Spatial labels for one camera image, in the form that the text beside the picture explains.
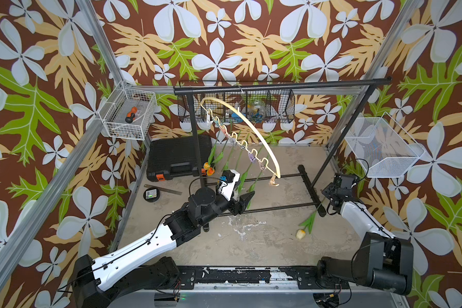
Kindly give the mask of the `orange tulip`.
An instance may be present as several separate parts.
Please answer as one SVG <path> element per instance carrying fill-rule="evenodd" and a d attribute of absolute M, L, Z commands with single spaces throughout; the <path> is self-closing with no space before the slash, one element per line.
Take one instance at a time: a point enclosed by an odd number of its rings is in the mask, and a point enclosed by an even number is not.
<path fill-rule="evenodd" d="M 220 151 L 217 149 L 217 146 L 219 145 L 218 141 L 213 143 L 208 159 L 204 164 L 204 170 L 207 176 L 212 176 L 216 172 L 217 164 L 224 158 L 224 150 L 227 142 L 228 140 L 225 141 L 225 145 Z"/>

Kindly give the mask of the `cream clip hanger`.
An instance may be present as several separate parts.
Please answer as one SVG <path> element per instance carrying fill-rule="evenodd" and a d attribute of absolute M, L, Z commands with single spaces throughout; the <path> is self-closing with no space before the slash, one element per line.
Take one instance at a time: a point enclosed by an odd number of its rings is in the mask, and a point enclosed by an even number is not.
<path fill-rule="evenodd" d="M 210 107 L 205 106 L 205 103 L 207 101 L 212 101 L 214 103 L 217 103 L 218 105 L 222 105 L 226 109 L 230 110 L 233 114 L 237 115 L 238 118 L 240 118 L 242 120 L 242 122 L 244 124 L 246 124 L 246 126 L 249 127 L 249 129 L 251 129 L 253 134 L 262 143 L 262 145 L 264 146 L 264 149 L 268 153 L 268 157 L 259 158 L 259 156 L 258 156 L 259 152 L 256 149 L 249 150 L 249 148 L 248 148 L 248 138 L 247 137 L 245 137 L 244 139 L 240 139 L 238 133 L 229 132 L 227 130 L 227 126 L 221 122 L 221 118 L 218 115 L 214 115 L 213 109 L 211 109 Z M 260 167 L 263 170 L 266 169 L 266 170 L 268 170 L 268 171 L 270 171 L 272 173 L 272 177 L 269 180 L 269 185 L 273 186 L 273 187 L 279 186 L 279 184 L 276 182 L 276 180 L 280 179 L 282 177 L 281 167 L 280 167 L 280 165 L 278 163 L 278 160 L 277 160 L 274 152 L 272 151 L 272 149 L 270 148 L 270 146 L 268 145 L 268 143 L 266 142 L 264 137 L 261 135 L 261 133 L 258 131 L 258 129 L 254 126 L 254 124 L 251 121 L 249 121 L 248 118 L 244 114 L 242 114 L 239 110 L 234 108 L 229 103 L 227 103 L 227 102 L 225 102 L 223 100 L 220 100 L 218 98 L 213 98 L 213 97 L 203 98 L 200 101 L 200 107 L 202 109 L 204 109 L 206 114 L 207 114 L 207 117 L 208 117 L 207 122 L 209 122 L 209 119 L 212 119 L 214 122 L 218 123 L 219 129 L 223 132 L 223 134 L 228 139 L 232 139 L 236 144 L 240 145 L 241 148 L 243 150 L 245 150 L 248 154 L 249 153 L 254 154 L 259 159 Z"/>

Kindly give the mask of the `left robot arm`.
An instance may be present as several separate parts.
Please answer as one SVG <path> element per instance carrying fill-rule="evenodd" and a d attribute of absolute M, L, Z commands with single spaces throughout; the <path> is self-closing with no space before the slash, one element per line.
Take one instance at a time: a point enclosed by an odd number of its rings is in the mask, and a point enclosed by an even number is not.
<path fill-rule="evenodd" d="M 79 258 L 71 282 L 76 306 L 108 307 L 118 297 L 142 288 L 157 289 L 175 282 L 179 269 L 169 257 L 154 266 L 145 263 L 191 241 L 220 214 L 244 213 L 253 196 L 254 193 L 248 192 L 235 198 L 202 187 L 180 209 L 165 215 L 146 236 L 96 259 L 88 255 Z"/>

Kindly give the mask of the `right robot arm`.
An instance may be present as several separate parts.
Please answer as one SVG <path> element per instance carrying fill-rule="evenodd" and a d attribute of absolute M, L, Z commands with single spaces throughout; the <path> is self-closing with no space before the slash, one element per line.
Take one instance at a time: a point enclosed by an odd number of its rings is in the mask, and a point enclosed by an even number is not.
<path fill-rule="evenodd" d="M 343 280 L 358 286 L 409 295 L 413 278 L 413 246 L 381 225 L 365 204 L 354 198 L 354 183 L 330 183 L 323 191 L 336 213 L 340 214 L 361 238 L 351 259 L 322 257 L 318 278 Z"/>

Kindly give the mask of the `black metal clothes rack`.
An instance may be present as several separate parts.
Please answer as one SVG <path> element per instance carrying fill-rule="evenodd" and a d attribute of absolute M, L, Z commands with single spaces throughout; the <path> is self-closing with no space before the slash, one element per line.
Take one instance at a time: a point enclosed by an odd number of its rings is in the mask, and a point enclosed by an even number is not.
<path fill-rule="evenodd" d="M 358 118 L 358 115 L 361 111 L 364 110 L 365 105 L 368 102 L 368 98 L 373 94 L 377 87 L 381 85 L 389 85 L 392 81 L 392 77 L 386 78 L 376 78 L 371 80 L 356 80 L 356 81 L 337 81 L 337 82 L 307 82 L 307 83 L 280 83 L 280 84 L 271 84 L 271 85 L 248 85 L 241 87 L 240 85 L 230 86 L 230 87 L 173 87 L 174 95 L 176 96 L 185 96 L 186 103 L 187 103 L 187 110 L 189 111 L 189 117 L 191 120 L 192 126 L 192 136 L 195 142 L 195 151 L 196 151 L 196 159 L 199 164 L 201 164 L 201 157 L 200 157 L 200 144 L 198 142 L 198 133 L 196 129 L 196 114 L 195 114 L 195 100 L 194 95 L 196 94 L 212 94 L 212 93 L 219 93 L 219 92 L 236 92 L 238 90 L 243 92 L 257 92 L 257 91 L 272 91 L 272 90 L 290 90 L 294 93 L 298 93 L 301 95 L 334 95 L 340 94 L 342 91 L 346 92 L 348 95 L 356 96 L 359 100 L 358 104 L 356 105 L 356 109 L 350 114 L 349 121 L 342 126 L 341 123 L 338 123 L 337 128 L 340 130 L 340 134 L 337 139 L 331 137 L 329 141 L 333 142 L 332 146 L 329 146 L 329 152 L 327 157 L 322 164 L 322 167 L 316 174 L 313 180 L 310 180 L 306 171 L 304 170 L 303 166 L 299 166 L 299 173 L 302 177 L 307 190 L 310 194 L 311 200 L 313 201 L 313 205 L 316 207 L 316 211 L 319 216 L 324 217 L 327 214 L 327 210 L 325 210 L 324 206 L 322 205 L 316 191 L 314 190 L 315 184 L 320 179 L 320 176 L 325 171 L 326 167 L 331 163 L 332 158 L 336 154 L 338 148 L 343 143 L 345 136 L 349 129 L 353 126 L 355 120 Z M 213 97 L 204 97 L 200 103 L 200 108 L 204 109 L 206 113 L 209 114 L 209 117 L 213 119 L 213 121 L 220 122 L 220 119 L 217 116 L 213 115 L 213 111 L 209 110 L 207 107 L 204 106 L 204 102 L 206 100 L 214 101 L 220 105 L 223 105 L 226 109 L 230 110 L 231 112 L 237 114 L 239 118 L 254 132 L 254 135 L 261 140 L 262 145 L 266 149 L 269 157 L 264 157 L 260 159 L 258 157 L 257 150 L 249 150 L 248 149 L 248 141 L 247 139 L 239 140 L 239 135 L 235 132 L 228 133 L 227 127 L 224 124 L 220 124 L 219 127 L 222 128 L 223 133 L 227 136 L 228 139 L 234 140 L 237 145 L 241 146 L 242 150 L 247 151 L 250 155 L 254 156 L 254 161 L 258 162 L 261 168 L 266 169 L 272 172 L 272 178 L 270 179 L 269 184 L 271 186 L 276 186 L 275 180 L 277 178 L 281 178 L 281 168 L 279 166 L 278 160 L 273 153 L 272 149 L 269 147 L 261 133 L 256 129 L 256 127 L 251 123 L 248 118 L 241 114 L 237 109 L 235 109 L 232 105 L 224 102 L 223 100 L 219 100 L 218 98 Z"/>

